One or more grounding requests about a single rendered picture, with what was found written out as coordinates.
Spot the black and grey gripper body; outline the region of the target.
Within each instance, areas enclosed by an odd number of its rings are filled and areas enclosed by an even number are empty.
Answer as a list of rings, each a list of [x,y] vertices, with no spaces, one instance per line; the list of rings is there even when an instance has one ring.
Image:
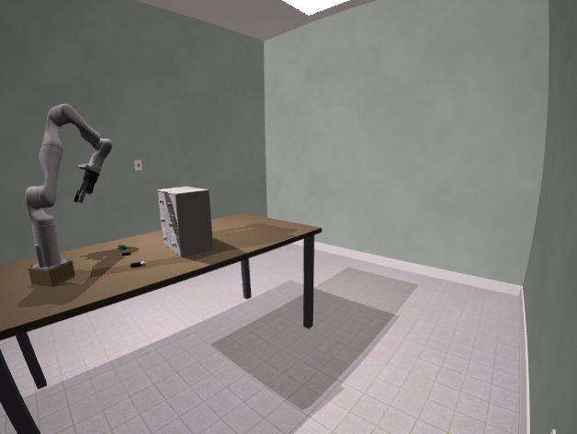
[[[94,185],[97,182],[99,173],[101,171],[101,165],[95,162],[89,162],[89,164],[79,165],[78,168],[85,170],[84,182],[80,187],[80,190],[85,190],[92,194]]]

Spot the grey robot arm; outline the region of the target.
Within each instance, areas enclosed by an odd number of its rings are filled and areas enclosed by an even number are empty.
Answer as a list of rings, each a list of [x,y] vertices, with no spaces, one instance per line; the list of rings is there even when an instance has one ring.
[[[49,110],[39,154],[40,164],[45,172],[45,183],[43,186],[27,188],[25,194],[40,268],[62,262],[54,217],[45,213],[42,208],[52,207],[56,200],[57,178],[62,159],[59,132],[61,126],[67,123],[75,125],[82,138],[98,150],[92,155],[90,162],[102,166],[112,149],[112,141],[101,139],[70,105],[61,104]]]

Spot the small grey chest of drawers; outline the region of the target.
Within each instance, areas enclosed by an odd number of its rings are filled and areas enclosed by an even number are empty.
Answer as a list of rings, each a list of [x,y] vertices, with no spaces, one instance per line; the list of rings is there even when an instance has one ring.
[[[213,250],[209,189],[195,188],[188,193],[174,193],[181,188],[158,189],[175,195],[176,215],[181,257],[188,257]],[[163,190],[163,191],[162,191]],[[196,191],[203,190],[203,191]]]

